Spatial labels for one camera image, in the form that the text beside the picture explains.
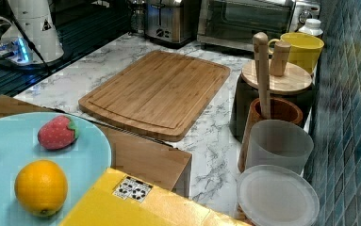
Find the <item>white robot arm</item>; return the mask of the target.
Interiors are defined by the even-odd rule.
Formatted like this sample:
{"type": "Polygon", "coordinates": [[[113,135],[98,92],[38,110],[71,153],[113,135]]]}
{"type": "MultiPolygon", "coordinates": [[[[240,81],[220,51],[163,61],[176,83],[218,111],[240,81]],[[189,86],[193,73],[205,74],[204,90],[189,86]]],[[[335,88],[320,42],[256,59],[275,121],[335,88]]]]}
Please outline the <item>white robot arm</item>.
{"type": "Polygon", "coordinates": [[[48,0],[6,0],[8,17],[0,16],[0,57],[19,65],[46,64],[64,55],[48,0]]]}

